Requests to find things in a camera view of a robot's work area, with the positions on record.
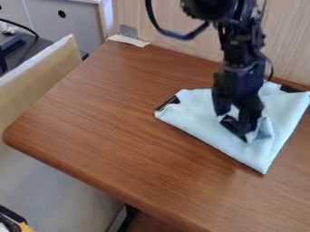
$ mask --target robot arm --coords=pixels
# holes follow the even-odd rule
[[[218,30],[224,52],[223,72],[214,74],[212,97],[221,124],[247,141],[246,134],[257,128],[257,121],[264,109],[258,97],[265,78],[268,60],[261,49],[265,45],[261,21],[266,2],[260,11],[257,0],[180,0],[184,13],[205,21],[189,34],[176,34],[160,28],[146,0],[150,20],[162,34],[181,40],[194,39],[210,24]],[[227,116],[231,105],[239,109],[238,119]]]

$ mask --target chair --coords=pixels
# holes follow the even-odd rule
[[[81,61],[69,35],[1,78],[1,133]],[[122,203],[0,142],[0,205],[37,232],[103,232]]]

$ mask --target yellow object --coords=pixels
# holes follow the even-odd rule
[[[34,232],[30,227],[28,227],[24,222],[18,223],[18,226],[22,229],[22,232]]]

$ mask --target light blue cloth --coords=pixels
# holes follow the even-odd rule
[[[280,85],[266,82],[259,95],[265,109],[257,131],[245,143],[218,123],[211,90],[182,90],[176,94],[180,104],[169,104],[155,117],[171,124],[252,169],[266,174],[310,103],[309,92],[286,93]],[[237,115],[237,110],[230,113]]]

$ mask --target white cabinet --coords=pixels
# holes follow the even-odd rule
[[[24,1],[34,30],[44,39],[58,41],[67,34],[74,34],[80,49],[88,53],[102,44],[97,4],[68,0]]]
[[[55,42],[74,34],[80,49],[92,53],[107,36],[105,16],[112,18],[112,8],[103,8],[110,1],[0,0],[0,17],[28,26]]]

